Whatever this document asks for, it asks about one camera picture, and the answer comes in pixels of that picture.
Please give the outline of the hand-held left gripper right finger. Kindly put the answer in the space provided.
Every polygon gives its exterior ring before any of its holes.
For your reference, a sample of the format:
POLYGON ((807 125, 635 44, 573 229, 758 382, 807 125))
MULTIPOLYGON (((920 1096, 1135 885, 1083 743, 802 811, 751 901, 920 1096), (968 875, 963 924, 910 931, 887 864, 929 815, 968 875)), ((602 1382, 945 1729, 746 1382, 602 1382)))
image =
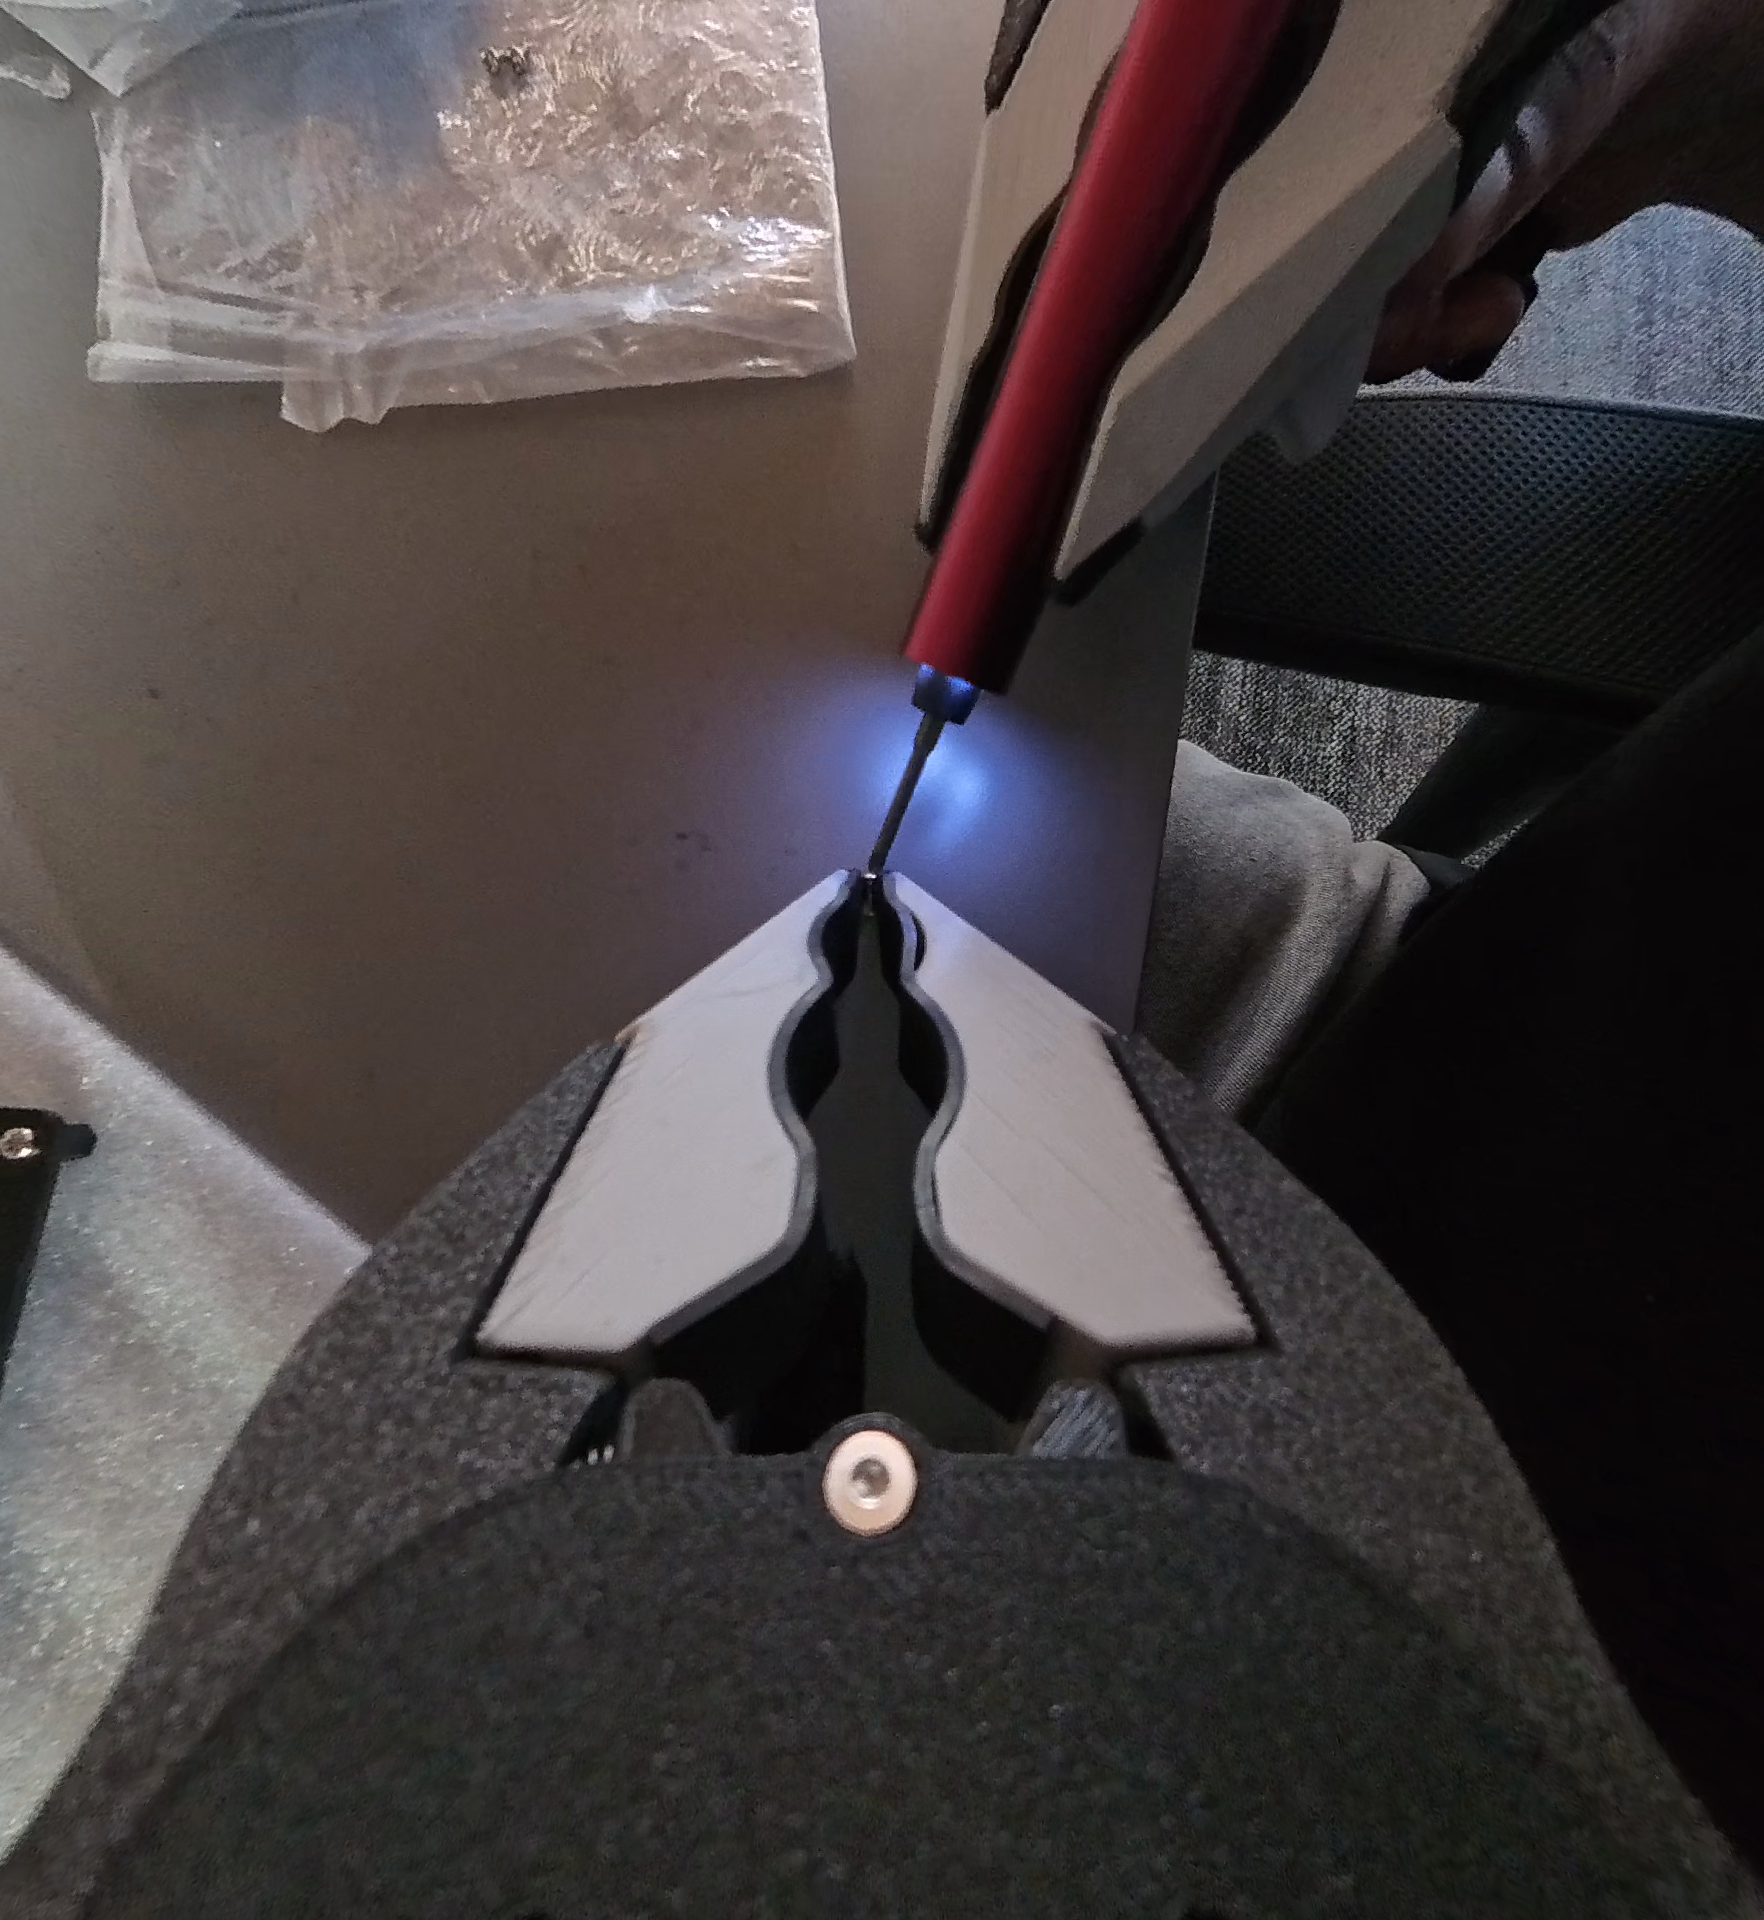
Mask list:
POLYGON ((900 875, 900 987, 943 1097, 916 1222, 977 1297, 1103 1359, 1248 1347, 1256 1329, 1134 1091, 1111 1027, 900 875))

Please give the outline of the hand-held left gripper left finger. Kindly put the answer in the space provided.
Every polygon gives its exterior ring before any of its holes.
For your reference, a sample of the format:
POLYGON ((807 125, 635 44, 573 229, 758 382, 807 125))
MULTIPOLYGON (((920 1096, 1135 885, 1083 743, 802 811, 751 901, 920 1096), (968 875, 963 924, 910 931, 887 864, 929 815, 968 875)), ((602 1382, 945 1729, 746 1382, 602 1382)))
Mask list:
POLYGON ((641 1359, 796 1257, 817 1224, 807 1119, 863 885, 834 872, 646 1007, 476 1330, 487 1354, 641 1359))

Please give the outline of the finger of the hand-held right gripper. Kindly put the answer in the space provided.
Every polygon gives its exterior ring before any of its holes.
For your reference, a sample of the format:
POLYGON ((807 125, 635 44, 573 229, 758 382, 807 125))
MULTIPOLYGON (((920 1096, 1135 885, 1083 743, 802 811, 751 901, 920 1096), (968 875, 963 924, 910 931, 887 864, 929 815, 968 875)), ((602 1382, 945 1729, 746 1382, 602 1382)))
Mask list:
POLYGON ((922 454, 922 541, 939 536, 962 484, 1012 325, 1134 9, 1134 3, 1010 3, 1003 9, 922 454))
POLYGON ((1341 5, 1321 64, 1213 209, 1205 252, 1126 357, 1056 554, 1067 587, 1255 433, 1299 463, 1353 398, 1381 304, 1448 218, 1455 81, 1499 3, 1341 5))

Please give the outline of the red electric screwdriver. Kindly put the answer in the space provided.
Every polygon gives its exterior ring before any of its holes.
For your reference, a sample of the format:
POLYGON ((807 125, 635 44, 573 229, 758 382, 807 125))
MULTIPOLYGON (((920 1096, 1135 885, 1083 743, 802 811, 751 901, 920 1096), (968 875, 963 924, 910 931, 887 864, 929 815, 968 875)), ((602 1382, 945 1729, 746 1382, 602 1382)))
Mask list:
POLYGON ((1231 177, 1301 5, 1142 3, 1075 157, 916 603, 916 742, 865 860, 880 875, 945 725, 1006 690, 1033 629, 1118 364, 1231 177))

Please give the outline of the grey desk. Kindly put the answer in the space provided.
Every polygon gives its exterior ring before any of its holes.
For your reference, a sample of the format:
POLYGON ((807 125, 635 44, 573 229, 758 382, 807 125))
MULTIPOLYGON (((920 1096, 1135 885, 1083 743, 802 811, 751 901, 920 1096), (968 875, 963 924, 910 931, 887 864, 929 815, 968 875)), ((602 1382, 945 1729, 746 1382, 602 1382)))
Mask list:
POLYGON ((0 81, 0 941, 355 1234, 870 851, 995 16, 821 5, 852 365, 320 435, 87 380, 95 92, 0 81))

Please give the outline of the person's right hand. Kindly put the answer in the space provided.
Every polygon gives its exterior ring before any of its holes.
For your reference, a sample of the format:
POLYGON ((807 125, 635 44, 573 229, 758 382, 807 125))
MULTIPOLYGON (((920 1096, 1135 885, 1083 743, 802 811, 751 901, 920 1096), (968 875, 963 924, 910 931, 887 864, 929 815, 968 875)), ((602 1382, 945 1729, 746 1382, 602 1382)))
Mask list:
POLYGON ((1562 175, 1494 155, 1434 244, 1390 291, 1367 382, 1392 382, 1415 370, 1471 380, 1489 370, 1533 304, 1544 258, 1623 218, 1613 175, 1617 166, 1607 155, 1588 155, 1562 175))

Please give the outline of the person's grey trousers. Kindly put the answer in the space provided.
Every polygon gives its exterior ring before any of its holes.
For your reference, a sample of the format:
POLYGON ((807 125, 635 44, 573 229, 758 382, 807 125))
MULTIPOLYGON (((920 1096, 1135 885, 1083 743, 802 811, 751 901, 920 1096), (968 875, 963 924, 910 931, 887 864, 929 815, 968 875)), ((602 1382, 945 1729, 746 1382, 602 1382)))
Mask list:
POLYGON ((1288 781, 1174 748, 1135 1030, 1253 1121, 1437 881, 1288 781))

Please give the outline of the black mesh chair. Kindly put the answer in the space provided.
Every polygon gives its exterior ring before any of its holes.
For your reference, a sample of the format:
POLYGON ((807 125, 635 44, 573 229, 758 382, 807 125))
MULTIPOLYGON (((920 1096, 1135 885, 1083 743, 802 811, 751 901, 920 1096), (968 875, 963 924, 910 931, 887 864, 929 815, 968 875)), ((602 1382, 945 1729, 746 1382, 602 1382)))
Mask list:
POLYGON ((1199 652, 1632 721, 1764 622, 1764 421, 1587 399, 1356 399, 1219 473, 1199 652))

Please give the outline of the person's dark shirt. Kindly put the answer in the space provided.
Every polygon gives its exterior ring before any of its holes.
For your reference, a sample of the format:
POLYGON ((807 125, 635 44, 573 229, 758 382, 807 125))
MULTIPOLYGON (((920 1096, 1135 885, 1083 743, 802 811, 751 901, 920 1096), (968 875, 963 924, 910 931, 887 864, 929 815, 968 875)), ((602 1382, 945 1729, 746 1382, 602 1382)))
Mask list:
POLYGON ((1401 943, 1259 1135, 1442 1332, 1764 1879, 1764 627, 1401 943))

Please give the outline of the large clear plastic bag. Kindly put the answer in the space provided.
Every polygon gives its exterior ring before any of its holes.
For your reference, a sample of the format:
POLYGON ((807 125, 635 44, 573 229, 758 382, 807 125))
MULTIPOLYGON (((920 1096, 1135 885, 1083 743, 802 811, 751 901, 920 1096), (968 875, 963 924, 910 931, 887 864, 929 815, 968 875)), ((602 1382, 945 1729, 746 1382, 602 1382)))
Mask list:
POLYGON ((96 141, 96 382, 323 432, 854 353, 807 3, 248 5, 96 141))

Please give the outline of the white foam sheet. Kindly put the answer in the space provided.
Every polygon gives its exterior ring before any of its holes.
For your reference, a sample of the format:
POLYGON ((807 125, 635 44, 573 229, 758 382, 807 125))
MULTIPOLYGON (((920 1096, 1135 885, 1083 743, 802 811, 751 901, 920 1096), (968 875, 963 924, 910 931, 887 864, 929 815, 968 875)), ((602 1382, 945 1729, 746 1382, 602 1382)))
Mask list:
POLYGON ((0 948, 0 1106, 87 1121, 0 1388, 0 1857, 216 1463, 366 1243, 0 948))

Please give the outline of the crumpled clear plastic bag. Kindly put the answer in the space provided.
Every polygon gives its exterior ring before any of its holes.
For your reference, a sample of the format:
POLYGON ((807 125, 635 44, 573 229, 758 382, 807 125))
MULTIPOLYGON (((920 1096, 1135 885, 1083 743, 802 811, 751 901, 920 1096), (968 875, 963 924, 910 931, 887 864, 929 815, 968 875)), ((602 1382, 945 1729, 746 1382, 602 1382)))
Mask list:
POLYGON ((47 46, 0 57, 0 84, 65 102, 73 72, 126 95, 240 16, 244 3, 0 3, 0 11, 47 46))

